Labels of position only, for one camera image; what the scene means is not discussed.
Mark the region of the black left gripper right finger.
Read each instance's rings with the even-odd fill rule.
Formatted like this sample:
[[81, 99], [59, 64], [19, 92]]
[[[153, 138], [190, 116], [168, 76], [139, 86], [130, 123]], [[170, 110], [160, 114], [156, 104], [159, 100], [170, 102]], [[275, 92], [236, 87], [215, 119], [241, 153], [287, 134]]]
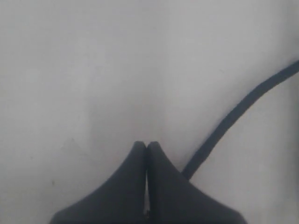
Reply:
[[237, 211], [193, 186], [156, 141], [147, 147], [150, 215], [154, 224], [245, 224]]

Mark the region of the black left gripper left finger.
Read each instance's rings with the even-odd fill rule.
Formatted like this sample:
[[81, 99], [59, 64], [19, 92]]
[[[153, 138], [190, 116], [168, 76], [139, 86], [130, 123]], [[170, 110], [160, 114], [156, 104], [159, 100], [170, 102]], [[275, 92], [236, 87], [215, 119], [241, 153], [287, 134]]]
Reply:
[[143, 224], [146, 146], [136, 141], [119, 168], [94, 192], [57, 212], [52, 224]]

